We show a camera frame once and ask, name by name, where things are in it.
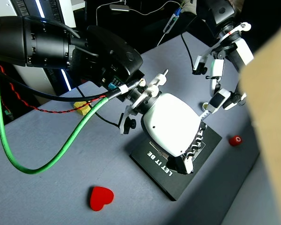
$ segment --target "red heart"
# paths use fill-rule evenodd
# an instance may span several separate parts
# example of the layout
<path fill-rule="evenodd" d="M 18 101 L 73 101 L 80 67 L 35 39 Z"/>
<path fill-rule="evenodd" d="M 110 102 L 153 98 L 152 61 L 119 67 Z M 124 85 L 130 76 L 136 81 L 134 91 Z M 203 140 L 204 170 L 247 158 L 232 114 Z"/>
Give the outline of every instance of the red heart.
<path fill-rule="evenodd" d="M 104 205 L 110 204 L 114 194 L 105 187 L 94 187 L 90 196 L 90 207 L 93 211 L 100 211 Z"/>

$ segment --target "yellow object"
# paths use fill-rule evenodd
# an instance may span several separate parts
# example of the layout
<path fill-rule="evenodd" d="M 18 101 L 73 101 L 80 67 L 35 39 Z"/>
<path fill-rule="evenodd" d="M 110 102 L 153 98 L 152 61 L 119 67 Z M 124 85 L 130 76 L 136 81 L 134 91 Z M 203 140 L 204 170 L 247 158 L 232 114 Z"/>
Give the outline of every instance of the yellow object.
<path fill-rule="evenodd" d="M 86 102 L 75 102 L 74 108 L 78 108 L 82 105 L 86 104 Z M 77 112 L 79 112 L 82 116 L 85 116 L 90 111 L 90 106 L 86 105 L 82 107 L 81 109 L 78 109 Z"/>

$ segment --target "green wire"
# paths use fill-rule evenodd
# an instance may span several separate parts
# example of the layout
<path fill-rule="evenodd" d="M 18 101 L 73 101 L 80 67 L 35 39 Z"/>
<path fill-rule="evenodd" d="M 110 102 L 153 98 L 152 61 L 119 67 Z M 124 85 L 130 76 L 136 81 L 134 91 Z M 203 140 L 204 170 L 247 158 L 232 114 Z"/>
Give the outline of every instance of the green wire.
<path fill-rule="evenodd" d="M 67 139 L 66 143 L 62 146 L 62 148 L 59 150 L 59 152 L 45 165 L 38 169 L 28 169 L 21 164 L 17 162 L 15 159 L 13 153 L 10 150 L 6 134 L 5 134 L 5 129 L 4 129 L 4 122 L 3 122 L 3 116 L 2 116 L 2 108 L 1 108 L 1 101 L 0 101 L 0 139 L 1 143 L 4 149 L 4 152 L 9 159 L 10 163 L 19 171 L 27 174 L 36 174 L 36 173 L 41 173 L 44 172 L 45 170 L 49 169 L 51 166 L 53 166 L 68 150 L 70 145 L 73 143 L 83 126 L 88 122 L 88 120 L 95 114 L 95 112 L 100 109 L 105 103 L 108 102 L 108 98 L 105 97 L 102 100 L 100 100 L 80 121 L 80 123 L 77 125 L 75 130 L 72 132 L 72 134 L 69 136 Z"/>

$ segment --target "light strip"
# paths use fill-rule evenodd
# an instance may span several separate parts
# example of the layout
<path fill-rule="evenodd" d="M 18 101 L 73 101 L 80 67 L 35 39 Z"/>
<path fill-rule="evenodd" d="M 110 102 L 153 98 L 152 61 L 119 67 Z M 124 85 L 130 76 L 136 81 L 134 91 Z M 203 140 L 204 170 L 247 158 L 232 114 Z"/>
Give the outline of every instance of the light strip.
<path fill-rule="evenodd" d="M 64 76 L 64 79 L 65 79 L 66 84 L 67 84 L 67 88 L 68 88 L 69 90 L 72 90 L 72 89 L 71 89 L 71 86 L 70 86 L 70 83 L 69 83 L 69 81 L 67 80 L 66 73 L 65 73 L 65 71 L 64 71 L 63 69 L 61 69 L 61 73 L 62 73 L 63 76 Z"/>
<path fill-rule="evenodd" d="M 36 1 L 36 4 L 37 4 L 37 8 L 38 8 L 39 14 L 41 15 L 42 18 L 45 18 L 45 15 L 44 15 L 41 3 L 39 2 L 39 0 L 35 0 L 35 1 Z"/>

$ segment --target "tabletop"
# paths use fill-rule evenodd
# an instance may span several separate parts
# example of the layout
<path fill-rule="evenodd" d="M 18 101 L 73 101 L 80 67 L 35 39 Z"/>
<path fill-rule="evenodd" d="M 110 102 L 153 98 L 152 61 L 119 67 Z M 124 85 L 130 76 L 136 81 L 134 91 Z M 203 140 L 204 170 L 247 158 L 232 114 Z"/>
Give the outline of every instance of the tabletop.
<path fill-rule="evenodd" d="M 184 37 L 194 60 L 208 48 L 188 33 Z M 200 103 L 210 99 L 209 81 L 203 75 L 191 74 L 180 36 L 142 57 L 140 70 L 147 81 L 169 69 L 167 82 L 160 90 L 177 96 L 201 114 Z M 237 81 L 238 73 L 227 62 L 222 87 L 234 90 Z M 81 90 L 85 95 L 105 92 L 91 82 L 81 85 Z M 79 93 L 74 89 L 65 96 Z M 98 112 L 117 123 L 128 104 L 114 99 Z M 50 101 L 41 108 L 67 110 L 72 104 Z M 94 116 L 61 160 L 37 175 L 16 170 L 0 143 L 0 225 L 220 224 L 259 154 L 246 104 L 229 111 L 220 109 L 205 120 L 222 140 L 176 202 L 170 201 L 129 157 L 145 137 L 140 118 L 136 116 L 135 130 L 120 135 L 119 129 Z M 31 111 L 6 125 L 6 134 L 16 159 L 28 168 L 38 168 L 59 151 L 80 120 L 76 112 Z M 227 141 L 234 135 L 244 140 L 235 148 Z M 89 208 L 93 186 L 107 187 L 115 194 L 113 203 L 100 212 Z"/>

